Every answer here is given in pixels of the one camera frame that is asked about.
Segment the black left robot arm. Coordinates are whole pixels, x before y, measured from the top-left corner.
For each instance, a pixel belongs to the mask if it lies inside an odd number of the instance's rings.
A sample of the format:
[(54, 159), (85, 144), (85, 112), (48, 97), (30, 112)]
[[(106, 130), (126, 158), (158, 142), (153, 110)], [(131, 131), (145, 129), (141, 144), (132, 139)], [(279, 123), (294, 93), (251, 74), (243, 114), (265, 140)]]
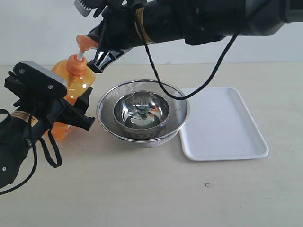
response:
[(36, 143), (40, 142), (46, 161), (53, 168), (62, 165), (59, 148), (52, 135), (56, 122), (89, 130), (95, 120), (85, 115), (89, 106), (90, 87), (72, 105), (64, 96), (67, 87), (45, 73), (29, 73), (19, 76), (8, 72), (4, 87), (19, 99), (14, 103), (16, 110), (9, 113), (1, 109), (6, 118), (0, 122), (0, 186), (12, 184), (26, 159), (33, 151), (34, 163), (28, 177), (18, 185), (1, 192), (9, 193), (29, 181), (37, 167)]

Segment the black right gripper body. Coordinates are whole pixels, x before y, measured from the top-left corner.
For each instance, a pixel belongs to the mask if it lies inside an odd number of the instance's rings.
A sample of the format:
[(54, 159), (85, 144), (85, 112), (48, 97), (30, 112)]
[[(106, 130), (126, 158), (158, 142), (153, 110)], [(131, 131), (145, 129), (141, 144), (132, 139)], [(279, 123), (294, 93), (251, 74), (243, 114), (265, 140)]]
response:
[(134, 11), (143, 6), (145, 0), (100, 0), (94, 17), (101, 15), (102, 21), (93, 29), (93, 39), (102, 47), (129, 49), (143, 46), (136, 30)]

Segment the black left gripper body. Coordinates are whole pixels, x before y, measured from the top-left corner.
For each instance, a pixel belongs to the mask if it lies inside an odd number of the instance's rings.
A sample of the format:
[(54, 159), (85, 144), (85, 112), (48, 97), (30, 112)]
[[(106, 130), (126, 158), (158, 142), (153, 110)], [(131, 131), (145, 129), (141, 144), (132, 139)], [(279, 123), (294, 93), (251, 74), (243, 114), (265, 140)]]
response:
[(30, 126), (35, 139), (42, 137), (63, 110), (59, 99), (37, 97), (34, 92), (15, 78), (13, 72), (9, 72), (5, 78), (4, 87), (18, 97), (13, 105), (17, 108), (11, 112), (10, 117), (3, 121), (3, 138), (27, 139), (30, 137), (28, 120), (32, 114)]

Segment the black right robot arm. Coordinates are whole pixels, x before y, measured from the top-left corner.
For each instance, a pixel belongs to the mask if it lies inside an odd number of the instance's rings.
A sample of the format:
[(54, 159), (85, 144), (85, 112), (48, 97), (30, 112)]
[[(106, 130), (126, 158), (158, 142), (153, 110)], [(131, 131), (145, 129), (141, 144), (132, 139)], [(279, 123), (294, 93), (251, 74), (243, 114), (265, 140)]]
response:
[(202, 45), (235, 34), (270, 36), (303, 20), (300, 0), (101, 0), (94, 8), (103, 17), (88, 33), (97, 42), (88, 63), (94, 73), (145, 44), (184, 40)]

